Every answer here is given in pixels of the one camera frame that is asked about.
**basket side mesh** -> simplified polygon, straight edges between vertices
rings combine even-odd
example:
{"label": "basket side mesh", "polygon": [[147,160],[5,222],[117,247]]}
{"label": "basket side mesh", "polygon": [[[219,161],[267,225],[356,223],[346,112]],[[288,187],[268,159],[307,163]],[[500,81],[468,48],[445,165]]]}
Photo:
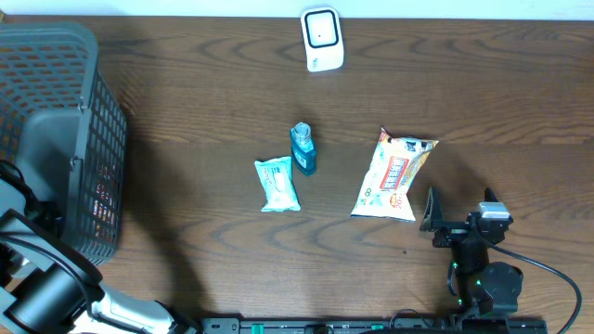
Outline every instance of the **basket side mesh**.
{"label": "basket side mesh", "polygon": [[76,39],[0,44],[0,159],[15,162],[20,133],[35,112],[78,106],[87,59]]}
{"label": "basket side mesh", "polygon": [[119,235],[126,120],[98,70],[90,109],[78,219],[86,237],[80,252],[101,264],[115,251]]}

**wood grain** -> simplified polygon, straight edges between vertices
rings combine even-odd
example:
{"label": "wood grain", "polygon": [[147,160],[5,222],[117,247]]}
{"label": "wood grain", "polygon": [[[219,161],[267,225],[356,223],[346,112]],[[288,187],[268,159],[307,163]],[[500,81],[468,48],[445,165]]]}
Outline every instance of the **wood grain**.
{"label": "wood grain", "polygon": [[[594,29],[588,22],[345,19],[346,60],[312,74],[297,19],[68,19],[97,36],[129,120],[123,236],[105,281],[191,315],[389,316],[451,309],[447,250],[386,219],[350,219],[385,126],[439,139],[429,186],[463,219],[491,186],[515,218],[502,243],[571,276],[572,333],[594,326]],[[253,162],[313,126],[318,172],[294,174],[300,212],[261,213]],[[556,332],[575,303],[524,272],[520,314]]]}

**bottle label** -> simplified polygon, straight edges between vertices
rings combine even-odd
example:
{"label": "bottle label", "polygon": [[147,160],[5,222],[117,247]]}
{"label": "bottle label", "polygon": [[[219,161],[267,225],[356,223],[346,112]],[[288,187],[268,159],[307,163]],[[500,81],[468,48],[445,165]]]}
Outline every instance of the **bottle label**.
{"label": "bottle label", "polygon": [[293,154],[295,155],[295,159],[297,160],[297,162],[299,162],[299,164],[304,167],[307,168],[307,159],[304,158],[299,152],[297,152],[297,150],[293,149]]}

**bottle cap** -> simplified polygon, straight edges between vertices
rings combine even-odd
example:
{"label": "bottle cap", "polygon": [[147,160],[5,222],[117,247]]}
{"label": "bottle cap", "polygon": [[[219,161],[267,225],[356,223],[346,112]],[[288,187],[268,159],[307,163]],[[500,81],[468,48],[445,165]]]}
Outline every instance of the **bottle cap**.
{"label": "bottle cap", "polygon": [[293,130],[295,140],[299,143],[307,143],[312,137],[312,128],[304,122],[299,122]]}

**green indicator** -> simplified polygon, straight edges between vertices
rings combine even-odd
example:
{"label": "green indicator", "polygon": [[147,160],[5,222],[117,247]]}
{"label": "green indicator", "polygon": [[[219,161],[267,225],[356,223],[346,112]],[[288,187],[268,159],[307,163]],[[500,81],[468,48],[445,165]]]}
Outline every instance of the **green indicator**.
{"label": "green indicator", "polygon": [[264,334],[264,325],[252,325],[252,334]]}

